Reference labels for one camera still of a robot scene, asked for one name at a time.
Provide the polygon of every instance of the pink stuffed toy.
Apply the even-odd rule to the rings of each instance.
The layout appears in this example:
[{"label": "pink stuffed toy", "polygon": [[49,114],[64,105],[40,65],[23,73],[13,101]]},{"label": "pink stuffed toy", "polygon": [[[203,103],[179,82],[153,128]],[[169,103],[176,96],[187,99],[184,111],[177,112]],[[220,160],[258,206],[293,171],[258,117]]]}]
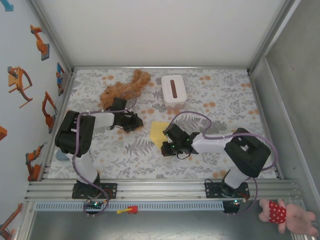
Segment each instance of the pink stuffed toy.
[{"label": "pink stuffed toy", "polygon": [[262,207],[259,219],[265,223],[279,224],[279,233],[284,234],[287,227],[294,234],[318,237],[319,232],[311,223],[311,221],[316,220],[316,215],[313,212],[305,211],[292,203],[286,206],[281,199],[278,200],[278,204],[267,199],[261,199],[259,204]]}]

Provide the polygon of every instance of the plush toy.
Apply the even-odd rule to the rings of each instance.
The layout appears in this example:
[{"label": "plush toy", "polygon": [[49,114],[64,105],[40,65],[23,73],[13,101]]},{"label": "plush toy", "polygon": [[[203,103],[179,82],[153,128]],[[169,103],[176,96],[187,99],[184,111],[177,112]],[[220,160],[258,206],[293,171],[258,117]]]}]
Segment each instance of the plush toy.
[{"label": "plush toy", "polygon": [[112,106],[114,98],[123,98],[126,100],[140,97],[141,89],[144,88],[151,80],[150,74],[136,69],[133,72],[133,78],[130,83],[117,82],[115,85],[108,86],[100,96],[103,109]]},{"label": "plush toy", "polygon": [[284,234],[287,227],[294,234],[318,237],[319,232],[311,223],[311,221],[316,220],[316,215],[313,212],[305,211],[292,203],[286,206],[281,199],[278,200],[278,204],[267,199],[261,199],[259,204],[262,207],[259,219],[265,223],[279,224],[279,233]]}]

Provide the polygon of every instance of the yellow sponge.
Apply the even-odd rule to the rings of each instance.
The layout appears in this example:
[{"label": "yellow sponge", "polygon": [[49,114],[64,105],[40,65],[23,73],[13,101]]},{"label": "yellow sponge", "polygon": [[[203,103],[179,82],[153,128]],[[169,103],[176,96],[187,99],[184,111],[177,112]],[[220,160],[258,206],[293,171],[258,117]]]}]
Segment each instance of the yellow sponge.
[{"label": "yellow sponge", "polygon": [[160,150],[162,143],[168,141],[163,131],[169,126],[169,124],[169,122],[161,121],[153,121],[151,124],[150,138]]}]

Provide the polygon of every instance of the red clip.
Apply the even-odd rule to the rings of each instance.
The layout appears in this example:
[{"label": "red clip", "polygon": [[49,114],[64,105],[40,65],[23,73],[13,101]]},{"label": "red clip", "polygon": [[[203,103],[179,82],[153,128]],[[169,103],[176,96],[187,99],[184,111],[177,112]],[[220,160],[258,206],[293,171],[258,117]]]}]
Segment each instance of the red clip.
[{"label": "red clip", "polygon": [[138,213],[138,206],[128,206],[128,209],[131,209],[128,211],[128,214],[137,214]]}]

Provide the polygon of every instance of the white tissue box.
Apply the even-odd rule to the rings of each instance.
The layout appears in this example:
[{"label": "white tissue box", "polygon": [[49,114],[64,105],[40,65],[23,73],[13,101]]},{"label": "white tissue box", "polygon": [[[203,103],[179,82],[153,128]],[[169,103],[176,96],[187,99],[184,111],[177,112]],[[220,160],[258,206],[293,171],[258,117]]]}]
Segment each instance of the white tissue box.
[{"label": "white tissue box", "polygon": [[182,76],[163,76],[161,84],[167,110],[183,109],[186,105],[187,93]]}]

